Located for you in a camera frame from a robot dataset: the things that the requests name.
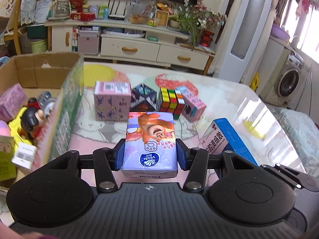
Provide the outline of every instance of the washing machine door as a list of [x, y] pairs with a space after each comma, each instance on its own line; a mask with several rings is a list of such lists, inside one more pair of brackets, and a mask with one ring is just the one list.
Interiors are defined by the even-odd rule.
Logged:
[[280, 97], [287, 97], [296, 89], [299, 81], [299, 73], [295, 68], [290, 68], [281, 76], [277, 92]]

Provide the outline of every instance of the drawer handle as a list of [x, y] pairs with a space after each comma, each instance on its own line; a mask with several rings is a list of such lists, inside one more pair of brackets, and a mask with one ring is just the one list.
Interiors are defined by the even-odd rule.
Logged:
[[65, 35], [65, 45], [67, 47], [70, 46], [69, 38], [70, 38], [70, 33], [67, 32], [66, 35]]
[[190, 57], [177, 56], [177, 59], [188, 62], [190, 61]]
[[137, 52], [138, 49], [137, 49], [137, 48], [122, 47], [122, 51], [126, 51], [126, 52]]

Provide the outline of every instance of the pink egg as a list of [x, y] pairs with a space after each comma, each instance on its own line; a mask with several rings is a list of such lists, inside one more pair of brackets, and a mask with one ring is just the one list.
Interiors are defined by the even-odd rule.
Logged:
[[0, 135], [9, 137], [11, 136], [11, 131], [7, 123], [3, 120], [0, 120]]

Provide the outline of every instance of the pink butterfly box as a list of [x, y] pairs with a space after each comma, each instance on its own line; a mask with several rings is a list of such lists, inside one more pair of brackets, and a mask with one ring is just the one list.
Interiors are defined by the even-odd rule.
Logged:
[[95, 82], [95, 119], [102, 121], [126, 121], [132, 99], [131, 86], [127, 82]]

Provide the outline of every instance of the washing machine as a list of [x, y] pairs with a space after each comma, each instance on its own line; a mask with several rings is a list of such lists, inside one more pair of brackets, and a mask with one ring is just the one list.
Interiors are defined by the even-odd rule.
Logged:
[[303, 59], [289, 45], [270, 37], [257, 71], [257, 95], [265, 103], [282, 106], [302, 86], [303, 67]]

